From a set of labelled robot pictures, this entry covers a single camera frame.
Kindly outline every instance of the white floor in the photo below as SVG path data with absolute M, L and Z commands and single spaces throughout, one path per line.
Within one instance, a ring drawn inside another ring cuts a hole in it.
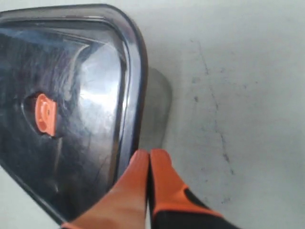
M 305 1 L 107 2 L 138 23 L 173 87 L 163 147 L 194 193 L 242 228 L 304 228 Z M 0 183 L 1 228 L 56 228 L 3 170 Z

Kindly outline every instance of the concrete floor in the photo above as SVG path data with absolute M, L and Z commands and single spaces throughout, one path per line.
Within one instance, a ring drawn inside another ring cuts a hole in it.
M 163 147 L 194 193 L 242 228 L 303 228 L 305 2 L 106 2 L 138 23 L 150 66 L 173 87 Z M 0 183 L 2 228 L 56 228 L 2 170 Z

